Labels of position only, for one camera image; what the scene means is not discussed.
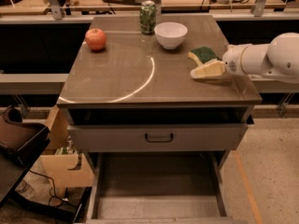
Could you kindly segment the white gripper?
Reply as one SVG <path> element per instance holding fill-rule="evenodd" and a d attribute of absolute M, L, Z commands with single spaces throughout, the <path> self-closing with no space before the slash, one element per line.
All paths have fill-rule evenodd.
<path fill-rule="evenodd" d="M 222 56 L 221 61 L 205 63 L 191 71 L 191 77 L 194 79 L 203 79 L 209 77 L 219 77 L 225 73 L 225 70 L 238 76 L 247 75 L 249 64 L 250 44 L 229 45 Z"/>

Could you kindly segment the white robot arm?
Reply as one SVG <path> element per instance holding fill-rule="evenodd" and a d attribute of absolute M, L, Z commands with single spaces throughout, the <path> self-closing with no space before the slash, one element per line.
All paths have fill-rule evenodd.
<path fill-rule="evenodd" d="M 299 34 L 285 33 L 269 44 L 229 45 L 222 58 L 208 47 L 192 49 L 188 57 L 197 67 L 193 79 L 232 75 L 257 75 L 287 83 L 299 80 Z"/>

